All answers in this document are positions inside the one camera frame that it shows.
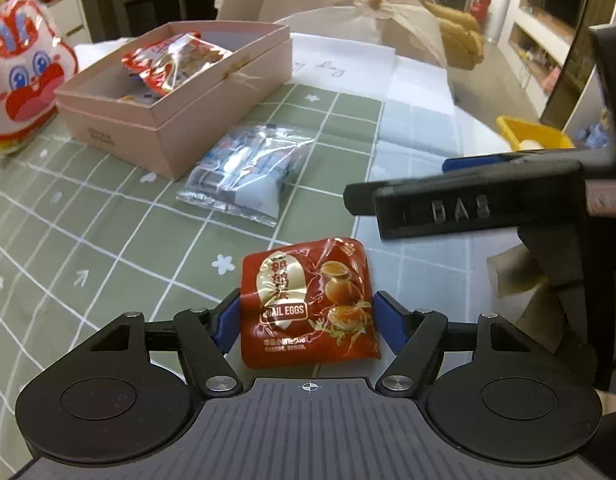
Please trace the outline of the red quail eggs packet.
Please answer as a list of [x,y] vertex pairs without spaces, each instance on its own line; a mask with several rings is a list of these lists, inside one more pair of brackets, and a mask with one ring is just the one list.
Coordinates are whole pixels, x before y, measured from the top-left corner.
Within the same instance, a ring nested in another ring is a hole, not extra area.
[[254,370],[381,357],[369,263],[354,238],[250,254],[239,291],[242,358]]

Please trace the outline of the clear bag blue candies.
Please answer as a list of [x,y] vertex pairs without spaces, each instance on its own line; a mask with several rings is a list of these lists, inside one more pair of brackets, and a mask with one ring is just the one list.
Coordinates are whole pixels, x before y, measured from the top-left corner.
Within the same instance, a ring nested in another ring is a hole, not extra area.
[[300,128],[242,122],[196,162],[177,199],[274,228],[313,142]]

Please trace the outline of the large red snack pouch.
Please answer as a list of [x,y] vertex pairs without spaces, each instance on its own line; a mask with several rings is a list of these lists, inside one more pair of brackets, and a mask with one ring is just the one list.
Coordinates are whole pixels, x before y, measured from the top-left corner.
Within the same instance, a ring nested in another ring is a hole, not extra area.
[[126,54],[122,64],[142,79],[149,90],[166,96],[232,54],[232,51],[201,38],[200,32],[182,32],[144,44]]

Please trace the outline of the yellow plastic bin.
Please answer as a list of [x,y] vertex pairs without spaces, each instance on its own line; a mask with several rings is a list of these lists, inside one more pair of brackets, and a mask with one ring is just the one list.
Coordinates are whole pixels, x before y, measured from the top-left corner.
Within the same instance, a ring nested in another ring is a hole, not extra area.
[[497,126],[500,136],[510,144],[513,152],[571,150],[575,147],[566,133],[539,122],[502,115],[497,118]]

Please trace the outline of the green grid tablecloth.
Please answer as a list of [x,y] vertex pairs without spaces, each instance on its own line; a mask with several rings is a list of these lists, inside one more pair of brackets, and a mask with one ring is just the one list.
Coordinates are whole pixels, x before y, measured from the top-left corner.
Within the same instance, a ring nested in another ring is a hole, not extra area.
[[449,156],[501,150],[494,130],[447,110],[443,93],[425,96],[418,107],[287,84],[257,105],[254,122],[312,140],[273,228],[180,202],[181,181],[94,150],[57,119],[18,155],[0,156],[0,479],[29,458],[14,408],[34,376],[122,312],[160,321],[214,307],[252,252],[353,236],[375,287],[470,318],[468,237],[388,245],[341,199],[352,182],[424,177]]

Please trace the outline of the pink cardboard box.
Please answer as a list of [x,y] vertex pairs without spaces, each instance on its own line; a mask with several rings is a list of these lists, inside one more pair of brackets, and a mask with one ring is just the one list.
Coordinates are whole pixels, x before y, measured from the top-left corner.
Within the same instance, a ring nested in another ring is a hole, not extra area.
[[[123,55],[178,32],[199,32],[232,54],[155,103],[125,101],[138,83],[122,66]],[[289,81],[292,68],[291,32],[285,25],[171,22],[71,77],[56,91],[57,107],[74,138],[178,179],[253,107]]]

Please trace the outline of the white paper sheet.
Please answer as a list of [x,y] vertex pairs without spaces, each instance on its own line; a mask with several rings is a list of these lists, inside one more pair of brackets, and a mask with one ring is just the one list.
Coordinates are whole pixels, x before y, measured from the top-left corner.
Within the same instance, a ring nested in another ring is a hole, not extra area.
[[294,32],[297,84],[396,101],[451,113],[453,99],[443,68],[404,58],[389,47]]

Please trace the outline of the beige paper umbrella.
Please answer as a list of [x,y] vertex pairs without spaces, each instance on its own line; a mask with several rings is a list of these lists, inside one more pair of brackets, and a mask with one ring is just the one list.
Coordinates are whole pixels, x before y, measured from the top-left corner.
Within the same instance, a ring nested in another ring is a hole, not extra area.
[[288,26],[292,32],[393,48],[446,68],[440,25],[419,0],[213,0],[220,21]]

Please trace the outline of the rabbit face plush bag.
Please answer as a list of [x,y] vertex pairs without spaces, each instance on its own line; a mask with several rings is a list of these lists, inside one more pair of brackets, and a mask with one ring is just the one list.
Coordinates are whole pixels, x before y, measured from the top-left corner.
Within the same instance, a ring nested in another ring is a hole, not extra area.
[[56,90],[78,70],[40,0],[0,4],[0,153],[21,150],[56,114]]

